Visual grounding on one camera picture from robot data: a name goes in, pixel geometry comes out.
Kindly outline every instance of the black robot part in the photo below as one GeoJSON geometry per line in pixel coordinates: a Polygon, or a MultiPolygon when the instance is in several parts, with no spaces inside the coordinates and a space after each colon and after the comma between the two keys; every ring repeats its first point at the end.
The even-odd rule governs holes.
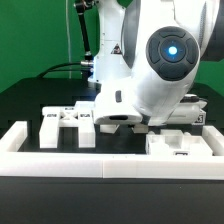
{"type": "Polygon", "coordinates": [[[166,81],[184,79],[197,64],[199,56],[193,36],[179,27],[157,30],[146,46],[150,66],[166,81]]]}

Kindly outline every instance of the blue light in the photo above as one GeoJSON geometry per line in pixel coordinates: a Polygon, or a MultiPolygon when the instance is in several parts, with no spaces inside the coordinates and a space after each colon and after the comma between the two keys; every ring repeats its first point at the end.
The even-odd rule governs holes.
{"type": "Polygon", "coordinates": [[[169,54],[175,55],[177,53],[177,48],[172,46],[172,47],[169,48],[168,51],[169,51],[169,54]]]}

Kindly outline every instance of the white robot casing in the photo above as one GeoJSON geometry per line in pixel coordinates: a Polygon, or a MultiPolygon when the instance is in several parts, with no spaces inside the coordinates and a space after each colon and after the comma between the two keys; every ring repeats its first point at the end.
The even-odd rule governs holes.
{"type": "MultiPolygon", "coordinates": [[[[123,30],[125,30],[124,26],[128,24],[128,19],[132,18],[132,20],[135,19],[138,21],[137,30],[132,28],[126,29],[126,34],[122,36],[122,53],[124,59],[126,52],[130,52],[130,49],[125,48],[127,46],[125,42],[128,42],[127,37],[130,35],[137,36],[135,45],[131,46],[133,48],[131,51],[132,53],[134,52],[133,62],[127,62],[131,70],[131,76],[116,81],[116,78],[119,79],[117,68],[115,70],[113,67],[110,69],[110,72],[114,72],[115,81],[107,83],[107,79],[102,80],[101,93],[97,96],[95,102],[94,121],[97,124],[132,124],[142,119],[141,122],[149,126],[161,125],[172,116],[181,99],[193,84],[198,70],[200,56],[204,53],[213,32],[219,1],[199,0],[195,3],[193,0],[134,0],[129,7],[130,9],[127,8],[126,10],[123,30]],[[152,39],[156,32],[164,31],[163,29],[166,31],[167,28],[171,29],[171,33],[175,32],[175,29],[177,31],[181,29],[185,30],[186,34],[195,43],[193,52],[197,54],[195,61],[189,63],[191,68],[185,69],[184,75],[178,76],[177,74],[176,76],[178,68],[174,68],[173,65],[181,64],[183,60],[186,62],[186,58],[192,48],[192,45],[189,48],[189,45],[186,46],[185,44],[188,38],[184,41],[180,40],[181,43],[184,43],[184,47],[181,46],[182,50],[185,51],[185,56],[177,60],[171,59],[168,61],[168,64],[171,65],[171,69],[169,70],[172,71],[168,73],[169,75],[173,73],[171,74],[171,78],[167,78],[166,75],[164,78],[160,74],[160,68],[163,66],[163,62],[167,62],[167,58],[165,58],[162,52],[164,48],[163,43],[166,41],[166,38],[169,39],[170,36],[173,37],[175,35],[170,34],[162,38],[162,40],[159,40],[160,43],[159,47],[157,47],[157,53],[160,57],[160,62],[161,59],[163,62],[158,62],[160,65],[157,66],[157,69],[153,67],[153,63],[149,63],[151,57],[147,56],[147,49],[151,52],[155,50],[152,49],[152,46],[149,50],[150,38],[152,39]],[[118,92],[120,92],[120,97],[122,98],[119,102],[116,99],[118,92]],[[123,116],[121,117],[122,121],[114,119],[116,116],[119,118],[119,115],[123,116]]],[[[174,44],[174,46],[178,55],[178,46],[180,45],[174,44]]]]}

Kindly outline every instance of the green backdrop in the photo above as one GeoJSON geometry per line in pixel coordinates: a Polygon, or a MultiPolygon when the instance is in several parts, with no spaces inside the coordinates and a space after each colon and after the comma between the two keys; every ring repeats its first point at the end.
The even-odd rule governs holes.
{"type": "MultiPolygon", "coordinates": [[[[131,0],[119,0],[127,6],[131,0]]],[[[84,53],[78,17],[69,0],[72,60],[84,53]]],[[[0,92],[26,77],[68,61],[66,0],[0,0],[0,92]]],[[[99,47],[97,10],[86,13],[91,50],[99,47]]],[[[54,74],[53,77],[68,77],[54,74]]],[[[201,62],[196,82],[208,84],[224,96],[224,61],[201,62]]]]}

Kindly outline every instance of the black table surface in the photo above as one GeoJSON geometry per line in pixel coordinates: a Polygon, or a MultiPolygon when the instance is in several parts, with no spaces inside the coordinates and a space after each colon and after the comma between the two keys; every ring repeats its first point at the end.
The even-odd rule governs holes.
{"type": "MultiPolygon", "coordinates": [[[[223,97],[202,84],[191,92],[209,101],[206,122],[223,132],[223,97]]],[[[83,80],[23,79],[0,94],[0,134],[15,121],[28,121],[29,137],[20,151],[32,146],[39,152],[42,107],[92,101],[96,94],[83,80]]],[[[80,152],[70,139],[75,131],[62,130],[65,140],[52,153],[80,152]]],[[[130,128],[124,127],[115,136],[97,131],[97,143],[90,152],[141,154],[145,137],[133,140],[130,128]]],[[[224,181],[215,180],[0,177],[0,223],[220,224],[223,189],[224,181]]]]}

